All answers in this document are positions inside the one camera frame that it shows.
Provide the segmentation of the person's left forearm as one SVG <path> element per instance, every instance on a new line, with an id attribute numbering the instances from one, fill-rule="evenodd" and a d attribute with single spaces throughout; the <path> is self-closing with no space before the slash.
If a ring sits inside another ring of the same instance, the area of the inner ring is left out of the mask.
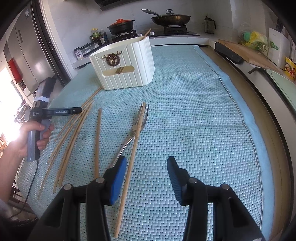
<path id="1" fill-rule="evenodd" d="M 16 142 L 11 142 L 4 151 L 0 162 L 0 191 L 1 200 L 4 203 L 7 203 L 10 198 L 11 188 L 22 159 L 19 145 Z"/>

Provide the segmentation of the person's left hand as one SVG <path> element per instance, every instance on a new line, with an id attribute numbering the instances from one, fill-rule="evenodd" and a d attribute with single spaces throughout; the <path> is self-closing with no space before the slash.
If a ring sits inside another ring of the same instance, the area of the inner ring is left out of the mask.
<path id="1" fill-rule="evenodd" d="M 17 159 L 32 156 L 37 150 L 44 150 L 49 142 L 54 126 L 49 122 L 49 126 L 37 121 L 28 121 L 20 128 L 20 135 L 9 144 L 9 153 Z"/>

